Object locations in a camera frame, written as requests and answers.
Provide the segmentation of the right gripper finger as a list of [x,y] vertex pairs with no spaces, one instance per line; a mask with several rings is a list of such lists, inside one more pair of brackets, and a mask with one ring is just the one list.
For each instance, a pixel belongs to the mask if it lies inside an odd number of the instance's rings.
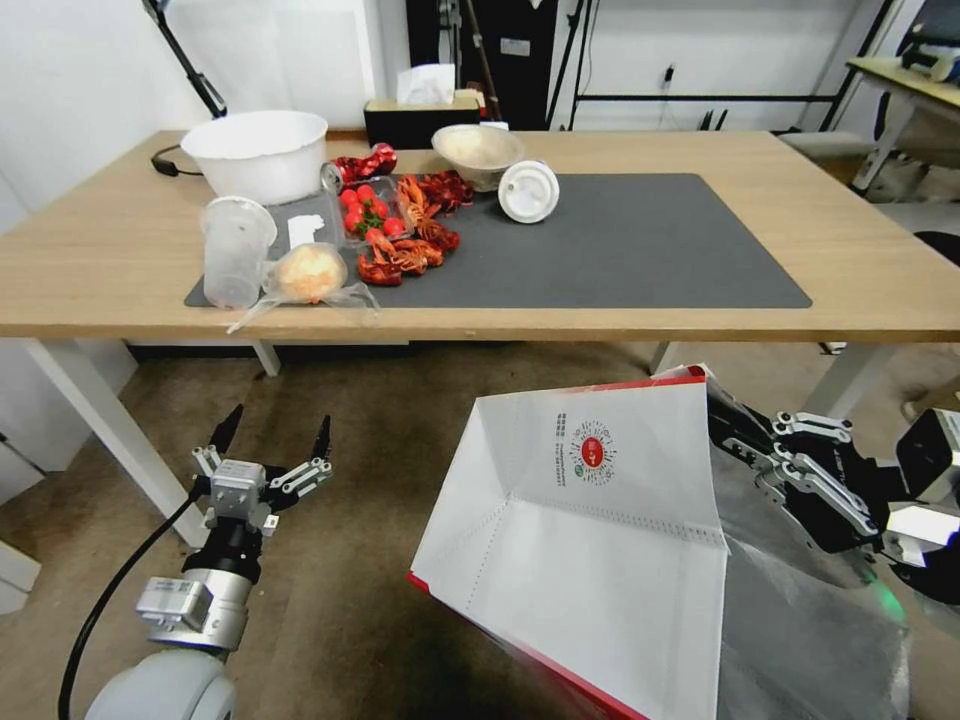
[[712,424],[714,446],[750,469],[754,487],[809,538],[878,538],[868,502],[847,484],[857,464],[844,424]]
[[708,433],[715,445],[736,440],[748,446],[772,446],[780,438],[800,433],[849,443],[852,422],[809,412],[780,411],[768,417],[725,391],[709,389]]

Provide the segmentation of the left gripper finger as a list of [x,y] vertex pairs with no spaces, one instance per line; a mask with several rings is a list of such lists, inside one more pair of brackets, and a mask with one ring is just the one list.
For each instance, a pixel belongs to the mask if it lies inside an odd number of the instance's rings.
[[331,426],[332,417],[326,414],[315,437],[312,456],[269,481],[268,502],[299,502],[333,476]]
[[244,412],[244,405],[237,404],[214,428],[206,445],[192,449],[192,457],[203,477],[211,478],[226,459],[227,451],[235,437]]

